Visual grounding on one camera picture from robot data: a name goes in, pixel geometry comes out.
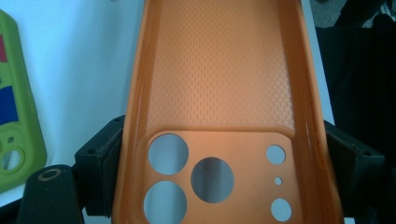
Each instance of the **white table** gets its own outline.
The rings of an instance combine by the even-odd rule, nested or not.
[[[111,119],[125,114],[144,0],[0,0],[19,25],[21,45],[47,165],[74,164],[74,154]],[[324,118],[333,122],[308,0],[304,14]],[[0,194],[0,206],[23,186]],[[87,223],[109,223],[86,217]]]

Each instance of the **green phone case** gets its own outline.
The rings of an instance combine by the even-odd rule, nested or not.
[[[0,10],[0,192],[22,184],[46,160],[18,26]]]

